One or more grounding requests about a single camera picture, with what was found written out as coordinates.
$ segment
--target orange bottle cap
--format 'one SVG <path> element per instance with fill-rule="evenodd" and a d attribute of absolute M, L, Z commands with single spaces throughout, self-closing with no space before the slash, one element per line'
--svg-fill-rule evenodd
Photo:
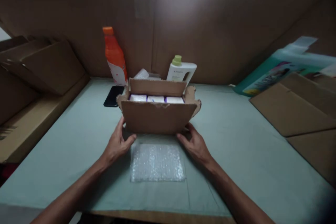
<path fill-rule="evenodd" d="M 103 27 L 105 35 L 114 35 L 113 28 L 111 26 Z"/>

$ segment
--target teal plastic bottle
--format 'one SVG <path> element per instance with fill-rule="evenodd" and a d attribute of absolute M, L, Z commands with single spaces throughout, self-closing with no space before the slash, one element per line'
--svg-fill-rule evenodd
<path fill-rule="evenodd" d="M 309 46 L 316 40 L 316 38 L 302 36 L 294 43 L 277 50 L 233 90 L 238 94 L 252 97 L 291 72 L 297 72 L 305 76 L 335 64 L 335 57 L 306 53 Z"/>

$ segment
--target black phone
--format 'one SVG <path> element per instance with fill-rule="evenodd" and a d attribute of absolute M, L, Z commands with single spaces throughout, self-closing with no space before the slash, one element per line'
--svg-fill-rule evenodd
<path fill-rule="evenodd" d="M 106 100 L 104 102 L 105 107 L 118 107 L 117 104 L 117 96 L 121 95 L 124 91 L 123 86 L 113 86 L 111 87 L 111 90 L 106 97 Z"/>

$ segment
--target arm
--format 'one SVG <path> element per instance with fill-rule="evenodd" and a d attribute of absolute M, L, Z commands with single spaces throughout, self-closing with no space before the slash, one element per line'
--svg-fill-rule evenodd
<path fill-rule="evenodd" d="M 94 185 L 101 174 L 115 160 L 125 154 L 134 143 L 136 135 L 130 136 L 127 141 L 123 139 L 122 128 L 124 123 L 124 118 L 121 117 L 101 157 L 75 183 L 44 209 L 32 221 L 32 224 L 70 222 L 85 193 Z"/>
<path fill-rule="evenodd" d="M 192 124 L 187 127 L 191 133 L 188 141 L 183 135 L 177 138 L 209 175 L 218 193 L 226 203 L 237 223 L 274 223 L 223 171 L 213 159 L 205 145 L 203 137 L 196 131 Z"/>

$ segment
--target table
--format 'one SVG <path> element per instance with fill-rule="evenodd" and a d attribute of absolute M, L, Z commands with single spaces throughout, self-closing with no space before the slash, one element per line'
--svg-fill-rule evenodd
<path fill-rule="evenodd" d="M 88 83 L 0 188 L 0 203 L 44 208 L 96 161 L 121 116 L 119 108 L 103 106 L 112 85 L 99 78 Z M 335 196 L 247 97 L 228 86 L 195 86 L 202 109 L 191 122 L 221 167 L 276 223 L 307 223 L 321 210 L 325 197 Z M 174 136 L 143 134 L 136 142 L 177 145 L 187 179 L 131 183 L 131 159 L 125 155 L 103 175 L 83 210 L 230 219 L 216 190 Z"/>

